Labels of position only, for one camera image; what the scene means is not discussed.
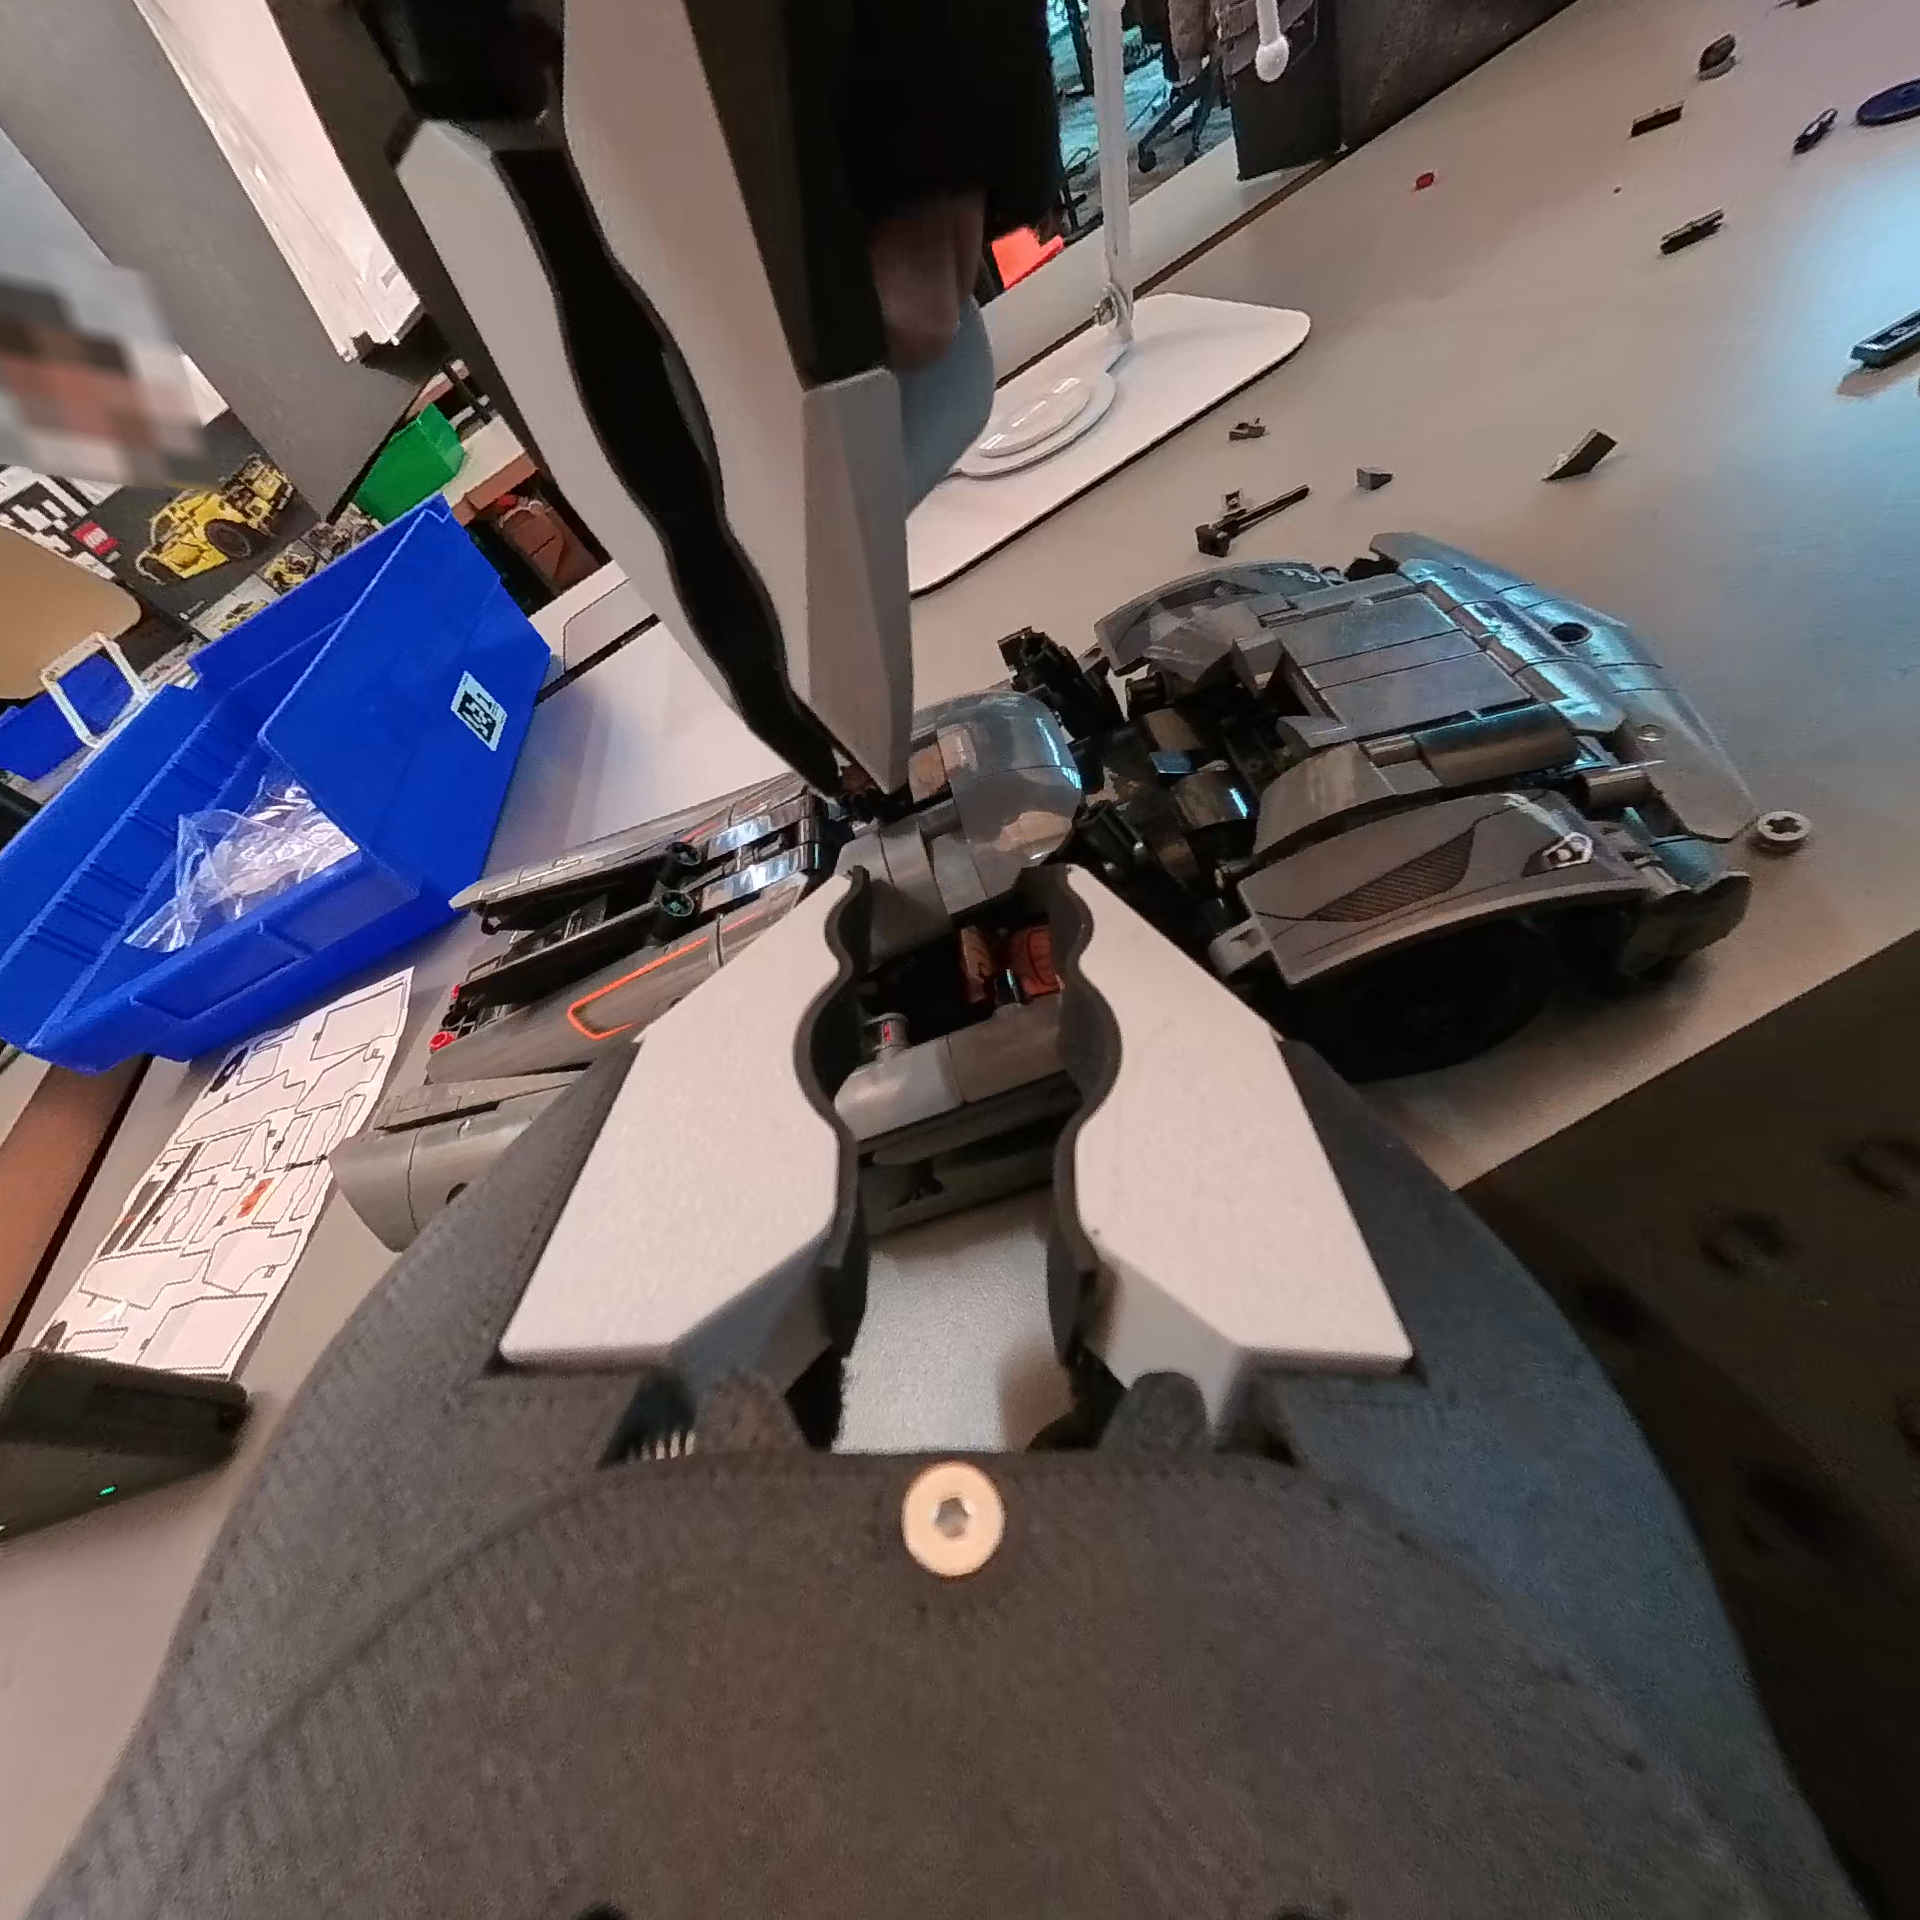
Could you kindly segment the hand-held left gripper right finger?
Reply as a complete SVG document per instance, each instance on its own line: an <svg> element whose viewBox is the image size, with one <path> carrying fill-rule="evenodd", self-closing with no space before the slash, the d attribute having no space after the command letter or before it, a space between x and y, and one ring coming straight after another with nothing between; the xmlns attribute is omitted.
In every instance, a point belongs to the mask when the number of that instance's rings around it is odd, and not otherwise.
<svg viewBox="0 0 1920 1920"><path fill-rule="evenodd" d="M1187 1379L1212 1428L1267 1374L1392 1380L1416 1348L1279 1035L1113 889L1048 869L1059 1041L1048 1315L1065 1368Z"/></svg>

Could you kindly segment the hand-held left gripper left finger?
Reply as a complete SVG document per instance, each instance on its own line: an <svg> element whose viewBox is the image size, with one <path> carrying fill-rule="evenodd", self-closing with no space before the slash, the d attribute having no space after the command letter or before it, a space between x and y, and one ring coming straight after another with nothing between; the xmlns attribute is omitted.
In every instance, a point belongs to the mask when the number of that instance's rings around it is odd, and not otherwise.
<svg viewBox="0 0 1920 1920"><path fill-rule="evenodd" d="M518 1374L792 1388L869 1304L859 1063L875 885L832 876L638 1039L498 1341Z"/></svg>

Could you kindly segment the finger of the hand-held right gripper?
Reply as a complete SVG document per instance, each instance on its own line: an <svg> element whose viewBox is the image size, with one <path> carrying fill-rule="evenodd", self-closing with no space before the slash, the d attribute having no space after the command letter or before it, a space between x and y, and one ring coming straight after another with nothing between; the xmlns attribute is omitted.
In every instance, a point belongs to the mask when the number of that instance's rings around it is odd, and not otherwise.
<svg viewBox="0 0 1920 1920"><path fill-rule="evenodd" d="M791 5L566 5L566 154L658 347L632 488L683 641L820 786L906 779L914 712L901 381L823 71Z"/></svg>
<svg viewBox="0 0 1920 1920"><path fill-rule="evenodd" d="M774 600L735 537L686 364L555 148L425 121L397 163L525 439L647 606L783 767L834 794Z"/></svg>

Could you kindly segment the dark lego car model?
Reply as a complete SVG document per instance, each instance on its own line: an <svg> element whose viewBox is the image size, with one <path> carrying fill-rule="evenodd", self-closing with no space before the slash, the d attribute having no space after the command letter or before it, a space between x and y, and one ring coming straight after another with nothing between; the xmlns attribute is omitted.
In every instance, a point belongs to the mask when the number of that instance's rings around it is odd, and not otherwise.
<svg viewBox="0 0 1920 1920"><path fill-rule="evenodd" d="M441 1064L331 1154L403 1253L586 1071L826 880L875 882L865 1037L837 1094L875 1237L1051 1179L1075 1092L1034 875L1076 866L1356 1085L1527 1029L1567 977L1632 990L1742 923L1760 814L1645 637L1456 547L1214 564L1072 652L924 708L906 784L757 780L454 905L493 938ZM996 937L996 1002L958 934Z"/></svg>

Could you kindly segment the lego box yellow vehicle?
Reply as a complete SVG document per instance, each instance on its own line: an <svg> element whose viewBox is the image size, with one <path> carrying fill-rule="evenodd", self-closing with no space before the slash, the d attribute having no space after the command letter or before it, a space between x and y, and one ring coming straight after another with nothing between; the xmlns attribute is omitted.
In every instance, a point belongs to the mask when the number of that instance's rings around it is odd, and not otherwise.
<svg viewBox="0 0 1920 1920"><path fill-rule="evenodd" d="M209 487L111 493L71 540L138 603L141 619L119 644L148 672L229 637L378 533L356 505L319 516L252 453Z"/></svg>

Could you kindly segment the black lego axle connector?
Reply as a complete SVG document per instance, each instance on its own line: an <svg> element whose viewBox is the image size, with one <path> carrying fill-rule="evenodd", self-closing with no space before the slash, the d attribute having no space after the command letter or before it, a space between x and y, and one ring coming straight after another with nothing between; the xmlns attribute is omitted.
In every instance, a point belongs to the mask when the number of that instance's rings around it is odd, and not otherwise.
<svg viewBox="0 0 1920 1920"><path fill-rule="evenodd" d="M1301 485L1271 498L1252 500L1240 491L1227 493L1220 513L1194 529L1194 548L1204 561L1227 561L1236 543L1265 523L1289 515L1309 500L1311 485Z"/></svg>

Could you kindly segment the person's right hand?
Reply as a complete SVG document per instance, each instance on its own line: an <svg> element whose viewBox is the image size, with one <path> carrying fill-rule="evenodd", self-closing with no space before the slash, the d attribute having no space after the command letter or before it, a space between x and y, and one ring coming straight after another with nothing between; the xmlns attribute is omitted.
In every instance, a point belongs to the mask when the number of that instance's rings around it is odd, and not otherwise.
<svg viewBox="0 0 1920 1920"><path fill-rule="evenodd" d="M921 373L952 347L987 253L983 191L940 194L879 219L869 260L888 367Z"/></svg>

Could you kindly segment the green plastic bin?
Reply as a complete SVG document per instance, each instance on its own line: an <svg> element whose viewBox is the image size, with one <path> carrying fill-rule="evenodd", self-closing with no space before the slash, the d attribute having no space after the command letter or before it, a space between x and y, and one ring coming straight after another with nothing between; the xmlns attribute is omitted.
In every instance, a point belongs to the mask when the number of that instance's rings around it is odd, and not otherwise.
<svg viewBox="0 0 1920 1920"><path fill-rule="evenodd" d="M436 402L400 424L375 454L350 505L378 524L392 524L458 481L466 447Z"/></svg>

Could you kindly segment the open instruction book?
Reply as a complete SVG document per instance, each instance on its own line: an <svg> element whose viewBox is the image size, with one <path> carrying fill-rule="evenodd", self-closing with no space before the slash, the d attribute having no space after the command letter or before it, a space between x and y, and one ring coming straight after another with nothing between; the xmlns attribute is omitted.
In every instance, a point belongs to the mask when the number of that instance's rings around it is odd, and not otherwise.
<svg viewBox="0 0 1920 1920"><path fill-rule="evenodd" d="M333 146L267 3L138 3L136 13L339 358L405 342L421 296Z"/></svg>

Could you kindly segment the white book stand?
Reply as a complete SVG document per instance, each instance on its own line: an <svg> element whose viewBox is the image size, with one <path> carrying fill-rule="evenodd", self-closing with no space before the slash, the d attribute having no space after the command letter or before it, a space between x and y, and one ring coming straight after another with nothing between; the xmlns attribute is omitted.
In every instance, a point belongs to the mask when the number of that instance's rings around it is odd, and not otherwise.
<svg viewBox="0 0 1920 1920"><path fill-rule="evenodd" d="M908 524L914 599L944 589L1216 405L1283 367L1309 315L1259 303L1141 298L1121 3L1090 6L1103 279L1090 325L996 387L980 435Z"/></svg>

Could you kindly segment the blue bin with marker tag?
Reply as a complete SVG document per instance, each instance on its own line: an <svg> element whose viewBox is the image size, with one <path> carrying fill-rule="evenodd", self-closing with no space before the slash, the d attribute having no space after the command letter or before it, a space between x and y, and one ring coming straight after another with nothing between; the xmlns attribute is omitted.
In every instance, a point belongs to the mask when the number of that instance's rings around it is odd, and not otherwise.
<svg viewBox="0 0 1920 1920"><path fill-rule="evenodd" d="M189 1063L453 920L553 660L441 496L204 647L5 847L5 1042L85 1074ZM180 950L134 947L180 821L270 776L348 856Z"/></svg>

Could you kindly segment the white sticker sheet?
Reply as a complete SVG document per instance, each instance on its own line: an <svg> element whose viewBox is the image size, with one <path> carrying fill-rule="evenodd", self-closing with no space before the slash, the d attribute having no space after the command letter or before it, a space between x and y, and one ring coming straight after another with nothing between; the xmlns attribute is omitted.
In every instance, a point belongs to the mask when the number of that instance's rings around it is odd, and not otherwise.
<svg viewBox="0 0 1920 1920"><path fill-rule="evenodd" d="M412 987L389 972L231 1048L37 1348L235 1380L324 1212L333 1151L386 1091Z"/></svg>

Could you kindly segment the black dimpled fabric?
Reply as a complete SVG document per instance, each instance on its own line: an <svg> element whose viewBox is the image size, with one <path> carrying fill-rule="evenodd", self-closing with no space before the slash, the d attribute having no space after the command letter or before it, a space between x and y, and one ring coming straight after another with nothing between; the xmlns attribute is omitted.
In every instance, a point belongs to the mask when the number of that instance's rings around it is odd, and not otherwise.
<svg viewBox="0 0 1920 1920"><path fill-rule="evenodd" d="M1678 1489L1840 1866L1916 1917L1916 937L1460 1194Z"/></svg>

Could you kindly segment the clear plastic bag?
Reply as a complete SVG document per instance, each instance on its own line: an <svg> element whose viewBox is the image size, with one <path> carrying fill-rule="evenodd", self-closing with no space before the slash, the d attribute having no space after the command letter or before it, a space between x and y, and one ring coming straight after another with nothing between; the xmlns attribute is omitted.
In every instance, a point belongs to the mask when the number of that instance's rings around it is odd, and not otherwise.
<svg viewBox="0 0 1920 1920"><path fill-rule="evenodd" d="M359 853L300 780L269 772L245 807L179 821L169 892L124 944L195 949Z"/></svg>

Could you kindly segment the black device green light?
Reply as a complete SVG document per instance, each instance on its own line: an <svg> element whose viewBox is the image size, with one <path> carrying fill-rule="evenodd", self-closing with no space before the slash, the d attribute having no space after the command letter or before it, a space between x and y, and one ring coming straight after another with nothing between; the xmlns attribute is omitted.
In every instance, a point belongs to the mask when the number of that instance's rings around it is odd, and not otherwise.
<svg viewBox="0 0 1920 1920"><path fill-rule="evenodd" d="M209 1476L237 1452L249 1392L94 1356L3 1363L3 1544Z"/></svg>

